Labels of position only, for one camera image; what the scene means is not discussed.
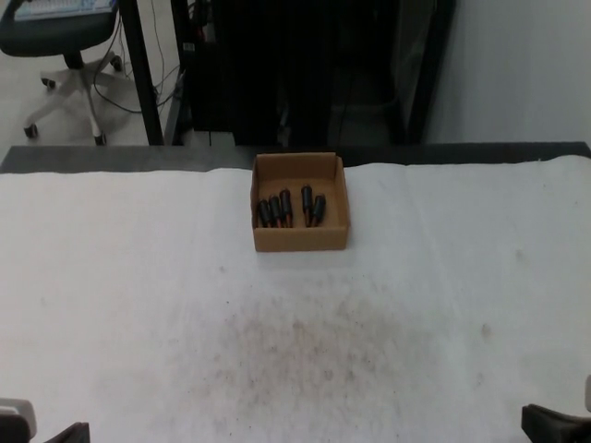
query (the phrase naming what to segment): chair base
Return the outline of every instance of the chair base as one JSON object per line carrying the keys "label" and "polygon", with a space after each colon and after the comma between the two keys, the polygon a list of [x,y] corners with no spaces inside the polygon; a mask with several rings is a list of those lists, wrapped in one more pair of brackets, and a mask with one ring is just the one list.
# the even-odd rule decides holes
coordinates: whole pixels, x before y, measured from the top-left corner
{"label": "chair base", "polygon": [[97,145],[106,144],[106,135],[101,130],[97,121],[90,89],[94,83],[97,86],[109,86],[113,81],[132,81],[103,73],[104,69],[109,65],[112,65],[115,71],[122,70],[121,58],[115,55],[115,53],[110,52],[100,60],[83,65],[81,69],[70,68],[55,72],[42,72],[41,81],[43,85],[47,89],[53,90],[53,92],[47,102],[25,120],[24,129],[27,138],[36,138],[39,131],[35,124],[59,108],[70,95],[77,91],[82,94],[95,143]]}

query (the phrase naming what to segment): stain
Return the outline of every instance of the stain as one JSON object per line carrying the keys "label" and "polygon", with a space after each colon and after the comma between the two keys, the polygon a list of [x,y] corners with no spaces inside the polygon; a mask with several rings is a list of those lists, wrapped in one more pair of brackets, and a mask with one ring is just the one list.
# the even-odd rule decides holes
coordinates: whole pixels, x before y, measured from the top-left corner
{"label": "stain", "polygon": [[484,374],[479,372],[478,374],[476,374],[476,387],[477,388],[481,387],[483,383],[484,383]]}
{"label": "stain", "polygon": [[213,429],[218,434],[225,434],[228,429],[228,420],[226,418],[223,419],[213,419]]}
{"label": "stain", "polygon": [[492,336],[492,328],[488,325],[488,323],[482,325],[482,328],[480,329],[480,335],[482,335],[484,341],[490,340]]}
{"label": "stain", "polygon": [[[186,349],[174,348],[167,358],[171,379],[193,385],[178,389],[178,407],[209,404],[201,413],[222,419],[231,399],[231,422],[239,418],[252,424],[278,408],[297,413],[334,404],[338,407],[324,419],[345,423],[368,411],[391,414],[403,395],[392,387],[417,389],[426,379],[437,384],[437,368],[447,361],[441,343],[451,337],[452,317],[426,323],[422,314],[409,314],[403,305],[384,307],[372,300],[377,297],[371,281],[348,276],[323,281],[332,293],[322,297],[315,281],[296,284],[294,279],[293,288],[282,284],[283,297],[267,293],[256,300],[246,286],[244,296],[232,293],[235,316],[221,324],[208,318],[205,324],[184,323],[179,333]],[[211,331],[211,346],[196,348],[203,330]],[[376,410],[376,404],[386,409]],[[214,429],[227,437],[230,429],[222,430],[221,423]],[[321,430],[313,434],[319,437]]]}
{"label": "stain", "polygon": [[527,261],[527,257],[525,256],[525,253],[522,249],[517,249],[515,251],[515,258],[520,263],[525,263]]}

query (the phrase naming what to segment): black cylinder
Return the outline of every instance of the black cylinder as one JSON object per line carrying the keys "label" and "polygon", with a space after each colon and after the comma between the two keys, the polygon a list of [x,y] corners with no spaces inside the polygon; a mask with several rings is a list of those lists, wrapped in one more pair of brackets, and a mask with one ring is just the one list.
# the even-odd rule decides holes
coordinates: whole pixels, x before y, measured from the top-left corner
{"label": "black cylinder", "polygon": [[271,228],[274,225],[271,209],[269,208],[267,200],[261,200],[259,202],[259,216],[263,228]]}
{"label": "black cylinder", "polygon": [[294,215],[292,211],[292,199],[289,189],[284,189],[279,194],[279,199],[281,200],[281,213],[283,218],[285,219],[288,215]]}
{"label": "black cylinder", "polygon": [[277,196],[270,196],[269,206],[271,206],[271,216],[277,224],[281,226],[283,217],[281,216],[281,203],[279,202],[279,198]]}
{"label": "black cylinder", "polygon": [[314,210],[312,210],[312,217],[316,223],[322,222],[324,218],[324,210],[326,209],[326,197],[323,194],[316,196],[314,201]]}
{"label": "black cylinder", "polygon": [[312,210],[312,206],[312,188],[305,185],[302,187],[302,208],[306,212],[306,210]]}

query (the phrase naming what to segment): chair seat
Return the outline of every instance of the chair seat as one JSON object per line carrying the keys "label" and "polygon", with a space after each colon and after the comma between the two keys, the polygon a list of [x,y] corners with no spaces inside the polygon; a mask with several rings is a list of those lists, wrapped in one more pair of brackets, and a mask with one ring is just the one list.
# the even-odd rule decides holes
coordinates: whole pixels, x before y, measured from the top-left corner
{"label": "chair seat", "polygon": [[21,0],[11,0],[0,20],[0,49],[16,57],[74,54],[106,42],[115,29],[112,13],[15,21]]}

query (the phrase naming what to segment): dark table surface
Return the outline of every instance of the dark table surface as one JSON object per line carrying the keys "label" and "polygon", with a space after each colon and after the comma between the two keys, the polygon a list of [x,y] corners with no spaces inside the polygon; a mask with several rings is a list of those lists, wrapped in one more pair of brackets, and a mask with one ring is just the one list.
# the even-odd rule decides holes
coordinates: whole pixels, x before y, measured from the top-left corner
{"label": "dark table surface", "polygon": [[217,168],[250,169],[257,154],[265,152],[336,151],[344,166],[367,163],[463,164],[548,161],[565,155],[591,159],[583,142],[448,144],[408,147],[340,147],[337,149],[269,149],[251,147],[13,147],[0,174],[54,172],[196,171]]}

